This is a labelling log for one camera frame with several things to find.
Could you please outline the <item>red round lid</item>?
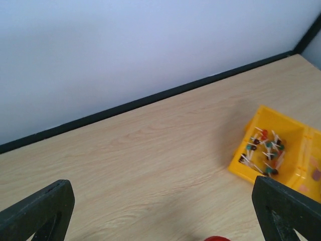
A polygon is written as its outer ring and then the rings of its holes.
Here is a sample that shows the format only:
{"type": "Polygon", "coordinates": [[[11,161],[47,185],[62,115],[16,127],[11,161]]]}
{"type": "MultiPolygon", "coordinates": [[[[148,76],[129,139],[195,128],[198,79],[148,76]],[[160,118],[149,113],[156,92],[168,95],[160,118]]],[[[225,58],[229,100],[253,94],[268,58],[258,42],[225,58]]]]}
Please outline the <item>red round lid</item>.
{"type": "Polygon", "coordinates": [[[206,239],[204,239],[204,241],[230,241],[230,240],[223,236],[214,235],[214,236],[207,237],[206,239]]]}

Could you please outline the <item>yellow popsicle candy bin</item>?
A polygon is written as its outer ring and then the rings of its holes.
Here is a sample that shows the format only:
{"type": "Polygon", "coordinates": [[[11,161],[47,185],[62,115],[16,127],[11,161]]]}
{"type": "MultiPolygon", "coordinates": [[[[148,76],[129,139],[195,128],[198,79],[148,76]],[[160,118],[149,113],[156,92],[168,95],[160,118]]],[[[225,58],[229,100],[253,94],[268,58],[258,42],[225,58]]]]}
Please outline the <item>yellow popsicle candy bin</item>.
{"type": "Polygon", "coordinates": [[[320,131],[314,128],[309,128],[299,170],[293,189],[320,203],[320,131]]]}

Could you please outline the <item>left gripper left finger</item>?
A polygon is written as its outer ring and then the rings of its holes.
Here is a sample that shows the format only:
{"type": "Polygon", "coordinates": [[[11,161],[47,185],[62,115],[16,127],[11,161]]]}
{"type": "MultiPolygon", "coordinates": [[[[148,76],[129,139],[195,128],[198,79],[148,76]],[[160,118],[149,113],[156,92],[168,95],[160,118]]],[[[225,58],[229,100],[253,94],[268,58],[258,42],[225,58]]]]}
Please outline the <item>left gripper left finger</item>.
{"type": "Polygon", "coordinates": [[[1,240],[64,240],[75,205],[69,180],[57,180],[1,211],[1,240]]]}

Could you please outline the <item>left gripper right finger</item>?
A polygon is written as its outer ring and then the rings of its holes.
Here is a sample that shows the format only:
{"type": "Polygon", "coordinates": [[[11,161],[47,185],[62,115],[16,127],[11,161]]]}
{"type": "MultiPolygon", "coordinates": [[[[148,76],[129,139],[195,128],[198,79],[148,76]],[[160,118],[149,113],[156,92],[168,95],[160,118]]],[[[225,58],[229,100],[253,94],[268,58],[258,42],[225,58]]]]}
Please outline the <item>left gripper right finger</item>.
{"type": "Polygon", "coordinates": [[[320,240],[320,203],[266,176],[257,176],[252,202],[265,240],[320,240]]]}

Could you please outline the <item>yellow lollipop bin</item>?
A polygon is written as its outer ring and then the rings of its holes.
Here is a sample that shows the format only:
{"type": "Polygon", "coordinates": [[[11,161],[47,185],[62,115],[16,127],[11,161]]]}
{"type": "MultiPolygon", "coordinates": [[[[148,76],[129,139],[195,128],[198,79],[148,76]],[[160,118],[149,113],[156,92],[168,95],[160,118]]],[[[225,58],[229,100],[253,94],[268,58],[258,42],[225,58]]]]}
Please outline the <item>yellow lollipop bin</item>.
{"type": "Polygon", "coordinates": [[[309,128],[264,105],[245,128],[228,170],[251,183],[266,176],[295,188],[304,172],[309,128]]]}

